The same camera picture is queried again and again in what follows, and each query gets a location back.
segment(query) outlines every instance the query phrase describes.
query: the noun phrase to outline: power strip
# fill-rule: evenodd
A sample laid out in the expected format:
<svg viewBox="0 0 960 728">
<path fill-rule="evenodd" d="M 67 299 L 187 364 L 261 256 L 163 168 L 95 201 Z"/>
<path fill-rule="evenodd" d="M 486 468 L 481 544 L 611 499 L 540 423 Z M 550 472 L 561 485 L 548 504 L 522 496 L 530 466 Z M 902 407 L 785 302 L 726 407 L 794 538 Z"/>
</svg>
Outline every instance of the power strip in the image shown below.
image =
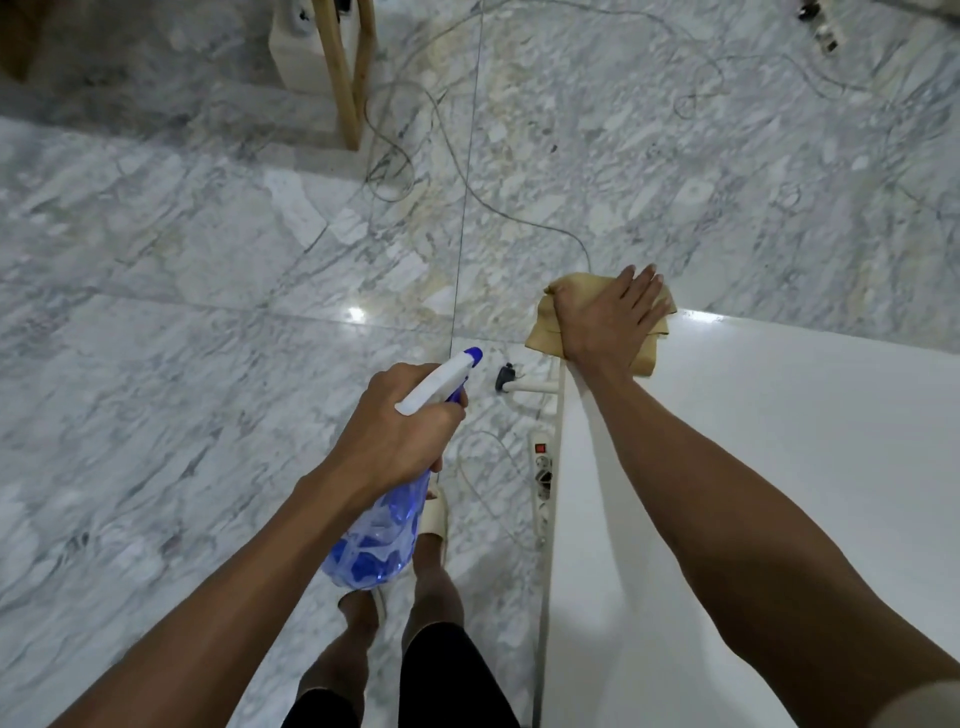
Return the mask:
<svg viewBox="0 0 960 728">
<path fill-rule="evenodd" d="M 553 436 L 544 431 L 534 431 L 529 437 L 533 488 L 534 533 L 539 540 L 546 538 L 550 522 L 550 494 L 553 487 Z"/>
</svg>

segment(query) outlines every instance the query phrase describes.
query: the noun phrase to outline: cleaning cloth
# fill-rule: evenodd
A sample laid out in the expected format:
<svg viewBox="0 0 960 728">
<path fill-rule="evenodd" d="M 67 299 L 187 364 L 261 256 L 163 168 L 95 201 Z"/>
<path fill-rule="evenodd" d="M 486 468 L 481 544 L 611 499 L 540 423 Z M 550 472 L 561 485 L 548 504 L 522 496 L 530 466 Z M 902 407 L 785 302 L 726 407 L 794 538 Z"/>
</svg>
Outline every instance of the cleaning cloth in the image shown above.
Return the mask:
<svg viewBox="0 0 960 728">
<path fill-rule="evenodd" d="M 569 283 L 570 290 L 573 292 L 573 303 L 579 307 L 593 301 L 612 280 L 612 278 L 595 276 L 591 273 L 571 273 L 550 283 L 543 289 L 545 295 L 537 305 L 537 321 L 527 337 L 527 348 L 561 358 L 564 357 L 564 342 L 560 335 L 560 321 L 557 320 L 557 309 L 553 305 L 553 292 L 557 285 L 561 282 Z M 666 286 L 663 286 L 663 290 L 657 297 L 658 301 L 663 299 L 670 301 L 668 313 L 676 313 L 677 306 L 673 304 L 673 298 Z M 669 329 L 666 325 L 666 318 L 662 318 L 657 321 L 653 330 L 643 340 L 640 351 L 630 366 L 630 371 L 634 376 L 649 376 L 653 373 L 654 367 L 657 365 L 657 339 L 667 333 L 669 333 Z"/>
</svg>

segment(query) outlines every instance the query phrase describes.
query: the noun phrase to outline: power cord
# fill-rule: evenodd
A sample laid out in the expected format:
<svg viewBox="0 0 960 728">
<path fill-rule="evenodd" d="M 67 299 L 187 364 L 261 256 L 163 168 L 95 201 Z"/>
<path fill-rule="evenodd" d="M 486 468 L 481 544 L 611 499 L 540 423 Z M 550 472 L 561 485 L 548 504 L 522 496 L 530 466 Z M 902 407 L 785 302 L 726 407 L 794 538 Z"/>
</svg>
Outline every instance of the power cord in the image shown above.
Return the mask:
<svg viewBox="0 0 960 728">
<path fill-rule="evenodd" d="M 444 126 L 443 117 L 440 113 L 440 102 L 442 101 L 443 97 L 441 99 L 437 99 L 429 91 L 429 89 L 427 89 L 424 85 L 409 79 L 399 78 L 399 75 L 402 74 L 409 67 L 410 63 L 413 62 L 414 58 L 418 54 L 422 53 L 424 50 L 429 48 L 433 43 L 437 42 L 440 38 L 452 33 L 454 30 L 456 30 L 457 28 L 471 21 L 474 18 L 480 18 L 480 21 L 482 23 L 483 17 L 485 14 L 488 14 L 490 12 L 495 12 L 511 3 L 516 3 L 516 4 L 541 3 L 544 5 L 564 6 L 564 7 L 573 8 L 582 12 L 591 12 L 591 13 L 601 14 L 601 15 L 628 16 L 628 17 L 632 16 L 632 17 L 646 18 L 652 21 L 653 23 L 655 23 L 656 25 L 658 25 L 659 27 L 661 27 L 662 29 L 664 29 L 669 35 L 671 35 L 676 40 L 678 40 L 678 42 L 681 42 L 689 46 L 694 53 L 696 53 L 698 56 L 700 56 L 704 60 L 704 62 L 700 66 L 698 66 L 697 69 L 694 71 L 693 77 L 695 82 L 699 82 L 699 79 L 701 77 L 700 71 L 703 68 L 711 69 L 715 73 L 716 78 L 714 83 L 712 84 L 712 88 L 714 90 L 704 91 L 703 90 L 704 86 L 708 85 L 708 82 L 704 81 L 702 84 L 697 83 L 689 93 L 683 94 L 674 99 L 673 112 L 683 120 L 691 120 L 695 117 L 699 100 L 714 98 L 716 96 L 721 96 L 729 93 L 727 90 L 724 90 L 727 79 L 726 79 L 726 75 L 724 74 L 723 68 L 721 67 L 721 64 L 724 62 L 730 62 L 730 61 L 755 61 L 755 60 L 766 60 L 771 58 L 782 59 L 783 61 L 786 61 L 787 63 L 789 63 L 800 74 L 804 83 L 811 89 L 811 91 L 816 96 L 822 99 L 828 99 L 830 101 L 839 100 L 844 93 L 850 90 L 862 91 L 862 92 L 874 94 L 873 90 L 868 88 L 865 85 L 851 84 L 844 81 L 839 81 L 837 79 L 830 77 L 830 75 L 824 73 L 823 71 L 821 71 L 819 68 L 816 68 L 815 66 L 808 70 L 804 68 L 804 66 L 801 65 L 799 62 L 797 62 L 793 57 L 785 53 L 748 54 L 748 55 L 733 54 L 733 55 L 723 56 L 720 58 L 713 58 L 708 54 L 706 54 L 705 52 L 703 52 L 699 47 L 700 45 L 704 44 L 705 41 L 695 37 L 687 29 L 674 25 L 673 23 L 669 22 L 668 20 L 665 20 L 664 18 L 660 17 L 659 15 L 653 12 L 649 12 L 645 10 L 634 10 L 634 9 L 608 10 L 604 8 L 594 8 L 584 3 L 576 2 L 575 0 L 500 0 L 500 2 L 493 3 L 489 8 L 476 8 L 471 14 L 466 15 L 463 18 L 460 18 L 459 20 L 452 23 L 450 26 L 446 27 L 439 33 L 430 37 L 421 46 L 413 50 L 407 56 L 406 60 L 396 70 L 396 76 L 392 81 L 389 81 L 385 84 L 377 85 L 370 90 L 368 94 L 368 100 L 364 104 L 364 119 L 366 120 L 367 124 L 370 126 L 373 132 L 373 135 L 377 139 L 387 144 L 391 150 L 386 155 L 384 155 L 379 161 L 374 163 L 373 155 L 374 155 L 375 145 L 371 146 L 370 154 L 368 157 L 368 165 L 367 165 L 368 172 L 365 176 L 364 183 L 366 187 L 372 192 L 374 197 L 376 197 L 381 202 L 398 203 L 404 200 L 406 197 L 408 197 L 410 193 L 413 191 L 415 180 L 416 180 L 416 174 L 413 173 L 413 170 L 414 170 L 413 159 L 411 158 L 410 154 L 400 145 L 398 141 L 391 139 L 383 131 L 383 126 L 384 126 L 386 117 L 388 116 L 391 110 L 391 107 L 395 98 L 396 90 L 402 86 L 413 88 L 419 91 L 420 93 L 422 93 L 429 101 L 429 104 L 432 109 L 431 115 L 432 117 L 435 118 L 436 125 L 437 125 L 437 128 L 439 128 L 440 130 L 441 137 L 443 138 L 443 141 L 444 141 L 444 145 L 450 154 L 450 158 L 453 161 L 453 166 L 454 166 L 454 169 L 456 170 L 457 177 L 464 184 L 466 192 L 470 195 L 470 197 L 472 197 L 477 202 L 477 204 L 479 204 L 484 209 L 506 220 L 510 220 L 520 225 L 526 225 L 526 226 L 543 230 L 543 231 L 556 232 L 556 233 L 559 233 L 560 235 L 564 235 L 570 238 L 577 244 L 577 246 L 583 252 L 584 259 L 587 264 L 587 270 L 591 273 L 593 272 L 593 265 L 590 259 L 589 249 L 587 247 L 587 244 L 584 242 L 584 240 L 580 236 L 578 236 L 576 233 L 566 230 L 564 228 L 559 228 L 553 225 L 546 225 L 544 223 L 537 223 L 532 220 L 525 220 L 523 218 L 512 215 L 509 212 L 506 212 L 502 209 L 499 209 L 491 205 L 489 202 L 484 200 L 477 193 L 477 191 L 469 183 L 467 179 L 467 174 L 464 172 L 463 168 L 461 167 L 460 160 L 457 159 L 457 153 L 454 150 L 453 144 L 451 143 L 450 137 L 446 131 L 446 127 Z M 831 96 L 829 94 L 824 93 L 824 91 L 822 91 L 816 86 L 816 84 L 813 81 L 814 78 L 819 79 L 825 84 L 829 84 L 839 88 L 840 89 L 839 95 Z M 389 95 L 387 97 L 386 102 L 384 103 L 383 109 L 379 115 L 379 119 L 374 121 L 373 119 L 371 119 L 371 116 L 370 116 L 369 99 L 383 91 L 389 91 Z M 392 153 L 396 153 L 400 155 L 403 161 L 400 164 L 399 168 L 396 169 L 392 175 L 389 175 L 389 179 L 391 181 L 396 180 L 404 172 L 404 170 L 408 168 L 411 170 L 412 174 L 410 174 L 408 181 L 402 186 L 397 196 L 386 197 L 380 193 L 379 187 L 388 180 L 388 169 L 390 167 L 390 157 Z"/>
</svg>

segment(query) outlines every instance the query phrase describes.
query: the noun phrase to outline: wooden chair leg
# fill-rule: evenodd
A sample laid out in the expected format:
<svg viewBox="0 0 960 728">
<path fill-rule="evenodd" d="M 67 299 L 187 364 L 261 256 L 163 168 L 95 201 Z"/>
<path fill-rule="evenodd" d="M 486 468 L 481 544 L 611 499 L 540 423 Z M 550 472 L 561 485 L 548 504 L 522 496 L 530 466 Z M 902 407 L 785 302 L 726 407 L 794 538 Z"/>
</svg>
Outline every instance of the wooden chair leg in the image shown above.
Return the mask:
<svg viewBox="0 0 960 728">
<path fill-rule="evenodd" d="M 373 0 L 354 0 L 360 12 L 360 42 L 357 44 L 357 58 L 353 65 L 353 104 L 357 109 L 357 118 L 363 128 L 364 106 L 367 103 L 367 74 L 376 50 L 376 20 L 373 16 Z"/>
<path fill-rule="evenodd" d="M 330 85 L 333 86 L 333 98 L 340 114 L 340 126 L 347 148 L 355 152 L 360 149 L 360 122 L 363 107 L 357 106 L 354 99 L 355 84 L 350 78 L 344 42 L 340 37 L 340 24 L 337 22 L 337 9 L 334 0 L 313 0 L 314 13 L 317 15 L 317 29 L 320 42 L 324 45 L 326 68 L 330 73 Z M 367 7 L 372 18 L 372 7 Z"/>
</svg>

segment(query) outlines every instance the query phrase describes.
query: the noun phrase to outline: leg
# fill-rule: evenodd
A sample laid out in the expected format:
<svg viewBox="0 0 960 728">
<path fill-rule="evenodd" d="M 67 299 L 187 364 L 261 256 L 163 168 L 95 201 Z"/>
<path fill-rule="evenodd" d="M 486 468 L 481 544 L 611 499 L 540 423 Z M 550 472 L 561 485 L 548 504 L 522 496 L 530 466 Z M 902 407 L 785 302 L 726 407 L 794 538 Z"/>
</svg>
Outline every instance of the leg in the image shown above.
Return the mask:
<svg viewBox="0 0 960 728">
<path fill-rule="evenodd" d="M 338 606 L 347 618 L 347 629 L 303 674 L 297 700 L 317 689 L 334 692 L 349 702 L 359 725 L 363 722 L 363 691 L 370 676 L 367 650 L 373 644 L 379 618 L 370 592 L 350 592 Z"/>
<path fill-rule="evenodd" d="M 414 589 L 414 605 L 403 630 L 403 651 L 410 641 L 428 624 L 452 622 L 464 626 L 464 604 L 450 575 L 441 564 L 444 540 L 433 533 L 424 533 L 417 538 L 414 547 L 414 573 L 417 587 Z"/>
<path fill-rule="evenodd" d="M 427 498 L 433 500 L 435 493 L 439 491 Z M 464 604 L 443 567 L 443 499 L 434 500 L 431 510 L 429 518 L 426 509 L 423 514 L 431 528 L 424 529 L 414 548 L 417 587 L 403 632 L 399 726 L 446 728 L 469 716 L 471 725 L 519 728 L 510 703 L 464 631 Z"/>
</svg>

